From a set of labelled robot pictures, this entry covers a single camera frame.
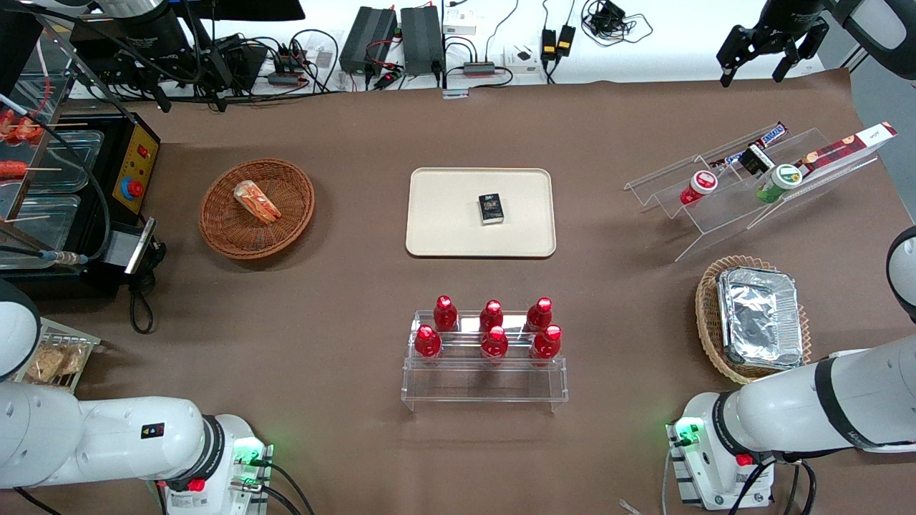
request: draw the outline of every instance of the control panel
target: control panel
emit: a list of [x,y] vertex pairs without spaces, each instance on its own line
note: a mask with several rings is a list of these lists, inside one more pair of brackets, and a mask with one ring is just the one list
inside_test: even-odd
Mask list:
[[140,213],[158,152],[159,143],[142,126],[134,126],[112,191],[112,196],[134,214]]

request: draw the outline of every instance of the brown tabletop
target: brown tabletop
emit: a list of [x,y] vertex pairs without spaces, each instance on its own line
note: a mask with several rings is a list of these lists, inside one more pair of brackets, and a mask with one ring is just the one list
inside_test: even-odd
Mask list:
[[[796,279],[815,357],[913,333],[884,275],[888,246],[910,221],[880,163],[676,264],[685,245],[672,222],[623,191],[777,120],[795,132],[819,127],[831,141],[861,130],[844,71],[728,90],[596,83],[478,89],[455,101],[430,90],[338,94],[223,115],[190,104],[168,115],[136,109],[165,143],[144,208],[169,246],[149,296],[158,330],[133,333],[123,290],[112,302],[39,306],[112,342],[89,363],[78,397],[163,395],[240,415],[277,446],[319,515],[623,513],[619,499],[658,513],[663,424],[697,393],[736,388],[703,354],[693,314],[697,280],[721,256],[764,258]],[[263,157],[306,170],[315,213],[282,254],[233,262],[203,243],[197,209],[217,176]],[[409,256],[409,177],[431,166],[547,170],[556,253]],[[492,297],[525,309],[551,296],[570,401],[555,414],[538,404],[411,413],[399,398],[409,321],[444,293],[475,310]],[[912,513],[913,462],[858,451],[813,460],[814,513]],[[789,478],[780,469],[776,504],[755,512],[781,512]],[[157,512],[137,480],[35,494],[65,515]],[[669,501],[671,513],[700,512],[680,505],[673,484]],[[8,492],[0,506],[36,513]]]

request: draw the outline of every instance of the cylindrical container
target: cylindrical container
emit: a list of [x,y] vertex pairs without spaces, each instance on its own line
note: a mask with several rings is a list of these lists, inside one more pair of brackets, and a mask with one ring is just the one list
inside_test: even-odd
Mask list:
[[774,203],[783,193],[793,190],[802,183],[802,172],[792,165],[779,165],[769,173],[767,180],[757,190],[757,198],[765,203]]
[[447,295],[436,299],[436,308],[432,310],[432,320],[436,324],[436,331],[458,330],[458,308]]
[[498,366],[499,361],[509,350],[509,341],[506,331],[500,327],[491,327],[480,342],[480,356],[489,359],[493,366]]
[[539,333],[551,324],[553,319],[553,301],[541,297],[528,309],[528,318],[525,321],[525,332]]
[[503,305],[496,299],[486,303],[480,312],[480,332],[486,333],[491,328],[503,325]]
[[544,329],[534,337],[528,357],[532,359],[552,359],[556,357],[560,353],[562,335],[563,331],[559,325],[548,325],[547,329]]
[[423,324],[417,329],[417,336],[413,339],[413,347],[417,349],[417,354],[434,358],[442,355],[442,338],[432,327]]
[[700,170],[693,174],[690,184],[681,192],[681,203],[687,205],[700,197],[708,195],[715,191],[719,185],[719,180],[709,170]]

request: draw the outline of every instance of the foil container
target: foil container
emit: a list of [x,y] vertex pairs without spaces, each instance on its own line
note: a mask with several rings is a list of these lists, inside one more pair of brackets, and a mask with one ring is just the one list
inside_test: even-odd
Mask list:
[[736,365],[789,370],[803,364],[795,281],[759,268],[718,277],[725,357]]

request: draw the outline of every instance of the power supply box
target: power supply box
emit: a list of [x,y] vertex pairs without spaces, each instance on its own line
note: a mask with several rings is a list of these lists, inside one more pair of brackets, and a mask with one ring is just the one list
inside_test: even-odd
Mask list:
[[[356,20],[350,28],[350,35],[341,50],[341,70],[347,73],[365,73],[365,66],[372,66],[376,75],[381,74],[381,65],[372,62],[366,56],[366,47],[375,41],[391,40],[395,36],[398,26],[398,17],[391,9],[373,9],[360,7],[356,13]],[[368,49],[368,55],[375,60],[385,61],[391,43],[373,45]]]
[[401,34],[407,74],[445,73],[439,9],[433,5],[401,9]]

